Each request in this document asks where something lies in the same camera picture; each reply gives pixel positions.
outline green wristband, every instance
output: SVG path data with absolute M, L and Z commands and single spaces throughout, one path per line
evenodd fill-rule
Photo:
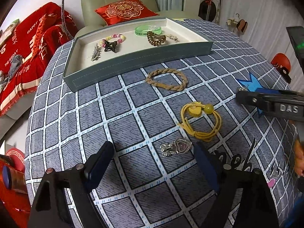
M 145 25 L 145 26 L 139 26 L 135 28 L 135 34 L 137 36 L 147 36 L 147 32 L 151 31 L 156 34 L 161 34 L 162 28 L 158 26 L 150 26 L 150 25 Z

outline hand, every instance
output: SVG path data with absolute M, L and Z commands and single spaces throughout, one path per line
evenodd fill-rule
M 294 160 L 294 171 L 299 175 L 299 176 L 304 176 L 303 171 L 304 171 L 304 147 L 301 145 L 300 141 L 298 139 L 295 140 L 294 142 L 294 155 L 295 155 L 295 160 Z

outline table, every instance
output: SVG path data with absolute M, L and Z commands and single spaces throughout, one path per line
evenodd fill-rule
M 85 162 L 104 141 L 113 141 L 115 156 L 91 196 L 109 227 L 199 227 L 215 193 L 199 171 L 193 154 L 164 158 L 160 144 L 179 137 L 197 140 L 176 124 L 186 103 L 211 103 L 221 114 L 220 133 L 204 145 L 227 163 L 240 154 L 260 168 L 267 180 L 276 179 L 271 193 L 280 223 L 297 196 L 292 144 L 295 127 L 284 119 L 258 117 L 253 107 L 235 102 L 237 79 L 249 72 L 264 87 L 288 85 L 261 54 L 231 32 L 203 20 L 184 20 L 214 41 L 212 54 L 157 64 L 115 76 L 76 93 L 62 79 L 74 41 L 60 47 L 51 59 L 37 90 L 28 121 L 25 177 L 31 203 L 48 167 L 56 171 Z M 173 92 L 144 82 L 157 68 L 176 68 L 188 77 L 187 89 Z M 160 81 L 176 85 L 171 74 Z M 197 130 L 211 130 L 212 117 L 190 120 Z M 67 201 L 76 227 L 82 227 L 69 190 Z M 241 190 L 226 227 L 232 227 Z

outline blue grid tablecloth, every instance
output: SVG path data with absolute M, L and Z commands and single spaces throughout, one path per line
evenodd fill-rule
M 212 103 L 223 124 L 217 137 L 204 145 L 211 153 L 225 153 L 227 163 L 241 155 L 260 168 L 271 188 L 280 223 L 297 196 L 292 144 L 295 128 L 284 119 L 262 116 L 235 101 L 236 79 L 249 72 L 266 88 L 288 89 L 279 73 L 254 48 L 235 34 L 209 22 L 185 20 L 214 41 L 211 55 L 180 59 L 115 76 L 76 93 L 62 79 L 74 41 L 60 47 L 37 90 L 28 121 L 25 177 L 31 203 L 48 167 L 56 171 L 85 162 L 104 141 L 113 141 L 115 156 L 91 196 L 109 227 L 199 227 L 215 193 L 200 173 L 193 154 L 163 158 L 160 144 L 179 137 L 197 141 L 177 126 L 186 103 Z M 145 83 L 157 68 L 176 68 L 188 77 L 182 92 Z M 157 77 L 177 85 L 171 74 Z M 196 130 L 211 130 L 213 118 L 192 118 Z M 232 227 L 241 198 L 237 192 L 226 227 Z M 70 190 L 66 190 L 76 227 L 82 227 Z

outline floral embroidery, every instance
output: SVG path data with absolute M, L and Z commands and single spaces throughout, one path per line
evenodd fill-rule
M 120 18 L 130 19 L 141 14 L 143 6 L 136 1 L 123 0 L 109 5 L 105 13 L 109 17 L 118 16 Z

